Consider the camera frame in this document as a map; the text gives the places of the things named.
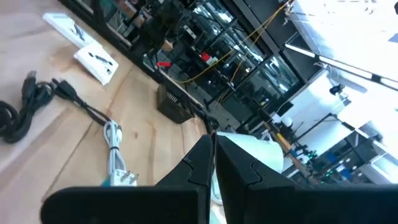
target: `metal pole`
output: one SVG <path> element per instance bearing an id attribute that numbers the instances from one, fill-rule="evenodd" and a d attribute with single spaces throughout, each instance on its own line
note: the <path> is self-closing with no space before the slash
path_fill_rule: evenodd
<path id="1" fill-rule="evenodd" d="M 295 143 L 298 140 L 300 140 L 302 137 L 304 137 L 306 134 L 308 134 L 312 129 L 316 128 L 320 123 L 322 123 L 324 120 L 326 120 L 328 117 L 333 116 L 333 114 L 328 113 L 326 116 L 324 116 L 321 120 L 319 120 L 318 122 L 316 122 L 313 126 L 311 126 L 311 128 L 308 128 L 303 134 L 301 134 L 299 137 L 297 137 L 296 139 L 294 139 L 294 141 L 292 142 Z"/>

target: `black plastic part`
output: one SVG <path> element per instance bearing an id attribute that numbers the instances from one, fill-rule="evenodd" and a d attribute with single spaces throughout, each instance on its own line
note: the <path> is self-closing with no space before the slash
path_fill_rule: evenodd
<path id="1" fill-rule="evenodd" d="M 260 221 L 258 219 L 265 217 L 267 205 L 274 201 L 272 197 L 252 198 L 251 188 L 258 190 L 294 186 L 290 179 L 268 168 L 224 136 L 218 136 L 216 172 L 228 224 L 257 223 L 247 221 Z M 259 203 L 258 209 L 262 211 L 252 214 L 256 210 L 253 206 Z M 258 223 L 283 223 L 273 218 L 262 221 Z"/>
<path id="2" fill-rule="evenodd" d="M 186 95 L 180 97 L 169 92 L 166 87 L 159 85 L 156 93 L 157 109 L 166 117 L 177 124 L 181 124 L 193 117 L 190 110 L 186 110 L 184 105 L 190 106 Z"/>
<path id="3" fill-rule="evenodd" d="M 72 187 L 51 195 L 40 217 L 43 224 L 198 223 L 198 197 L 187 186 Z"/>
<path id="4" fill-rule="evenodd" d="M 221 136 L 216 170 L 228 224 L 398 222 L 395 185 L 297 185 Z"/>
<path id="5" fill-rule="evenodd" d="M 197 189 L 199 206 L 197 223 L 209 223 L 214 153 L 215 146 L 211 136 L 202 136 L 182 161 L 156 184 L 156 186 L 184 186 Z"/>

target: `ceiling light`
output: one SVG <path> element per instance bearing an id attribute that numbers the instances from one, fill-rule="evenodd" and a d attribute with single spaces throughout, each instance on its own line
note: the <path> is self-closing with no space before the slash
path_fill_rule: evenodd
<path id="1" fill-rule="evenodd" d="M 295 47 L 295 46 L 290 45 L 290 44 L 285 44 L 285 46 L 286 46 L 288 49 L 294 50 L 294 51 L 296 51 L 296 52 L 298 52 L 298 53 L 301 53 L 301 54 L 305 54 L 306 56 L 309 56 L 309 57 L 311 57 L 311 58 L 315 58 L 315 54 L 312 53 L 312 52 L 309 52 L 309 51 L 307 51 L 307 50 L 304 50 L 304 49 Z"/>
<path id="2" fill-rule="evenodd" d="M 334 67 L 337 67 L 337 68 L 340 68 L 342 70 L 345 70 L 347 72 L 351 72 L 353 74 L 357 74 L 357 75 L 360 75 L 360 76 L 368 78 L 368 79 L 372 78 L 372 73 L 365 72 L 362 69 L 358 69 L 358 68 L 352 67 L 350 65 L 346 65 L 344 63 L 337 62 L 335 60 L 332 60 L 332 59 L 329 59 L 329 58 L 326 58 L 326 57 L 322 57 L 322 56 L 319 56 L 319 60 L 321 62 L 325 62 L 325 63 L 328 63 L 329 65 L 334 66 Z"/>

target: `white cable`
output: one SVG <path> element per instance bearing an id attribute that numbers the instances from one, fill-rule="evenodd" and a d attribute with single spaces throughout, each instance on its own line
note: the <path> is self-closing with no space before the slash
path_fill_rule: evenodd
<path id="1" fill-rule="evenodd" d="M 116 169 L 126 170 L 126 165 L 119 151 L 122 141 L 122 129 L 114 121 L 108 121 L 104 125 L 104 138 L 109 147 L 108 174 L 111 175 Z"/>

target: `white packaging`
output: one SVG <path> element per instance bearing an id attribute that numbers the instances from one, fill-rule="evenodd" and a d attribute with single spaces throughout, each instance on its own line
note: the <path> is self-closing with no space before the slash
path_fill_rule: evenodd
<path id="1" fill-rule="evenodd" d="M 97 44 L 83 47 L 73 55 L 102 85 L 111 81 L 119 64 Z"/>
<path id="2" fill-rule="evenodd" d="M 79 49 L 93 43 L 100 45 L 100 43 L 75 24 L 75 21 L 65 13 L 46 13 L 43 15 L 43 19 L 64 37 L 72 41 Z"/>

